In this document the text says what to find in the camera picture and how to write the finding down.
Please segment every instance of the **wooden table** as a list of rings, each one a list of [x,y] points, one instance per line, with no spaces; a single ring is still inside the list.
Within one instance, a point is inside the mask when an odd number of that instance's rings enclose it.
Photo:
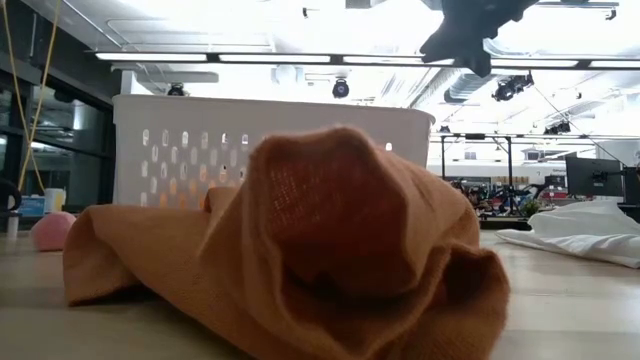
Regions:
[[[511,317],[496,360],[640,359],[640,272],[510,245]],[[68,309],[59,253],[0,240],[1,359],[204,360],[247,357],[159,299]]]

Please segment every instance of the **white laundry basket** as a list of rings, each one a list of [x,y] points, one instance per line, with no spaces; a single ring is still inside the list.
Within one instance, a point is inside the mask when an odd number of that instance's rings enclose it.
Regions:
[[[267,135],[337,124],[426,166],[431,115],[407,109],[120,95],[114,99],[114,203],[198,208],[210,187],[233,186]]]

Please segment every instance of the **orange cloth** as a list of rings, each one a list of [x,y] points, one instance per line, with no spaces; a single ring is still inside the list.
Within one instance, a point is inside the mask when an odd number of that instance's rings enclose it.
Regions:
[[[487,359],[509,285],[449,184],[361,133],[274,136],[205,211],[96,206],[70,305],[144,284],[258,359]]]

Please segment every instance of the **white fabric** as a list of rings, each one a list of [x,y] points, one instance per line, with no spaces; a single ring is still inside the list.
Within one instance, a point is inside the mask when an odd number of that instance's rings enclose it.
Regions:
[[[640,225],[611,201],[563,206],[529,219],[531,231],[501,230],[509,243],[640,268]]]

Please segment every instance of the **pink ball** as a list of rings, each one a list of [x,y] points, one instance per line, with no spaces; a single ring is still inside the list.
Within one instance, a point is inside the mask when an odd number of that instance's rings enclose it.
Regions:
[[[38,251],[62,250],[76,217],[67,212],[45,215],[31,228],[31,238]]]

